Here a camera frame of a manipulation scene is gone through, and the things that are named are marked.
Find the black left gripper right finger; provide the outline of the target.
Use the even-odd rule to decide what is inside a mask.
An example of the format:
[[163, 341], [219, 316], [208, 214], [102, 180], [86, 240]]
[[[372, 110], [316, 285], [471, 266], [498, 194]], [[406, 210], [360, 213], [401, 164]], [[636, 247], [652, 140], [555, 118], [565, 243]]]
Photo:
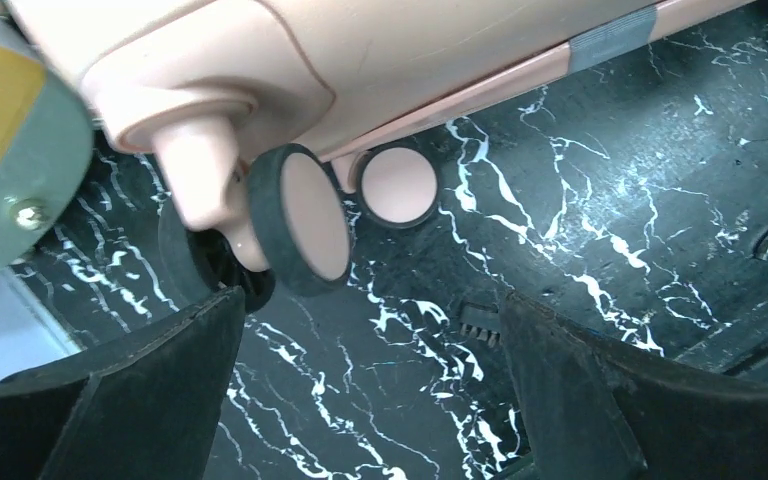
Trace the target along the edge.
[[542, 479], [768, 479], [768, 386], [585, 328], [512, 291], [501, 340]]

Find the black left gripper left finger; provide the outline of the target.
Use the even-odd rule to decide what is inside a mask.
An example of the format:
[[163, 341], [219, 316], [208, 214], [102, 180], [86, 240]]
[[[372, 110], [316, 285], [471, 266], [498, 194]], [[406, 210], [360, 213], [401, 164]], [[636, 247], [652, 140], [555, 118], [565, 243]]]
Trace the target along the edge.
[[0, 479], [199, 479], [244, 329], [244, 292], [0, 381]]

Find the pink hard-shell suitcase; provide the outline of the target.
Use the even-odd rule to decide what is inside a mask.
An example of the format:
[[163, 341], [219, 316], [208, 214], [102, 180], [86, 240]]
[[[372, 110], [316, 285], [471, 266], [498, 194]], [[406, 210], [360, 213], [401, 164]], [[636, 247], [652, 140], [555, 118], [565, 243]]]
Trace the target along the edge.
[[400, 138], [736, 8], [733, 1], [11, 1], [123, 153], [152, 154], [181, 222], [313, 296], [342, 286], [339, 192], [424, 219], [436, 175]]

